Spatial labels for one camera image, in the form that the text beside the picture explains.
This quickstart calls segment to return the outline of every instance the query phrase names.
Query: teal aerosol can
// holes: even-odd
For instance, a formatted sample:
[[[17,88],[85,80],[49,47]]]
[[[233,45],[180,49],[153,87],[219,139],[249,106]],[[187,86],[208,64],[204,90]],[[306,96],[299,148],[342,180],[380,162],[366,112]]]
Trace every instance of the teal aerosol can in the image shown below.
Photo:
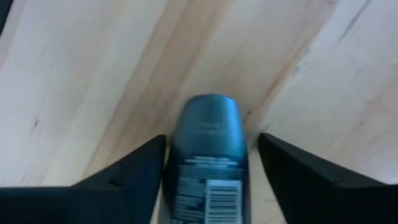
[[[163,179],[171,223],[250,223],[246,137],[239,106],[223,95],[185,104]]]

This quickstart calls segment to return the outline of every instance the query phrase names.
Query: wooden surface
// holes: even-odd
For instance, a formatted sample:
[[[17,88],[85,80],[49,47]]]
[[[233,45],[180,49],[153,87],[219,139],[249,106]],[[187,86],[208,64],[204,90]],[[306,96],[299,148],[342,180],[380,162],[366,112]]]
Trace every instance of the wooden surface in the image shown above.
[[[0,185],[65,185],[172,130],[184,102],[398,182],[398,2],[15,1],[0,38]],[[253,223],[283,222],[257,151]]]

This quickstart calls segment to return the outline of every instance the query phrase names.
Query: product label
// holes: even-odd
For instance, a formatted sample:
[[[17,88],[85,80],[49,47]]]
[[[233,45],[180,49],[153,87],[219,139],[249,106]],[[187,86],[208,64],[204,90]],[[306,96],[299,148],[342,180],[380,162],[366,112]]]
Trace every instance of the product label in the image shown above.
[[[225,157],[193,156],[179,167],[173,224],[242,223],[243,170]]]

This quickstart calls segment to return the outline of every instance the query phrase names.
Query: light wood panel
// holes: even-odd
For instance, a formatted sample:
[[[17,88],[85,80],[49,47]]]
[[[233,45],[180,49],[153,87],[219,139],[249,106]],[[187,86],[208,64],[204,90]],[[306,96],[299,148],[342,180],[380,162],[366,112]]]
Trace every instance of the light wood panel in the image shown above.
[[[266,105],[258,128],[356,172],[398,183],[397,8],[395,1],[341,1]],[[272,210],[254,209],[254,223],[280,224],[283,215],[259,174],[258,152],[250,159],[253,206]]]
[[[164,6],[15,1],[1,37],[1,185],[81,177]]]

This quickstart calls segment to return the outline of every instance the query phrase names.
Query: barcode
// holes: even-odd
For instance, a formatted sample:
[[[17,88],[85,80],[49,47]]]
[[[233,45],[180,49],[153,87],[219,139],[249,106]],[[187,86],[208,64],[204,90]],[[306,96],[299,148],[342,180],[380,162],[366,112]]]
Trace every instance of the barcode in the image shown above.
[[[241,224],[241,205],[241,181],[207,180],[206,224]]]

